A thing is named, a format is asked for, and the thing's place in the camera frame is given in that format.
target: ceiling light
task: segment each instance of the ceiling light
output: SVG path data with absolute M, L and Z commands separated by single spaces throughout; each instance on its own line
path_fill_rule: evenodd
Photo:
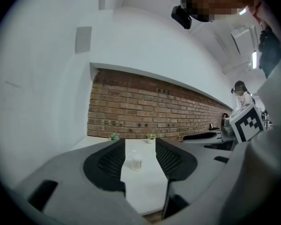
M 239 13 L 239 15 L 244 14 L 246 11 L 247 11 L 247 9 L 244 9 L 243 11 L 241 11 L 241 12 Z
M 253 69 L 257 68 L 257 52 L 253 52 L 252 61 L 253 61 Z

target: small potted plant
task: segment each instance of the small potted plant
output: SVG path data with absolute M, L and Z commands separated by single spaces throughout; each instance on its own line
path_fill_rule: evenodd
M 148 138 L 148 143 L 154 143 L 154 139 L 156 139 L 156 135 L 155 134 L 147 134 L 146 135 Z
M 111 140 L 111 141 L 113 141 L 113 140 L 118 140 L 118 134 L 115 134 L 115 133 L 113 133 L 113 134 L 111 134 L 110 135 L 110 137 L 108 138 L 108 140 Z

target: white table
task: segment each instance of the white table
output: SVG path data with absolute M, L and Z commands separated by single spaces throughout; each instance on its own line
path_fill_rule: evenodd
M 87 136 L 72 150 L 106 142 L 107 138 Z M 143 167 L 139 172 L 131 169 L 133 153 L 143 155 Z M 155 143 L 147 139 L 126 139 L 126 160 L 122 167 L 121 181 L 126 185 L 126 200 L 141 215 L 163 209 L 168 180 L 157 159 Z

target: brick wall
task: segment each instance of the brick wall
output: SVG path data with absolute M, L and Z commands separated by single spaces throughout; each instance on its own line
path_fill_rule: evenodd
M 192 90 L 161 80 L 100 69 L 90 96 L 88 135 L 172 140 L 220 126 L 231 110 Z

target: dark hair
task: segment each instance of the dark hair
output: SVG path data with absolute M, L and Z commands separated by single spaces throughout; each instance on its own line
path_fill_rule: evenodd
M 251 93 L 247 90 L 246 86 L 245 86 L 245 83 L 243 81 L 237 81 L 234 85 L 234 87 L 236 86 L 240 86 L 242 88 L 243 91 L 247 92 L 250 96 L 251 96 Z

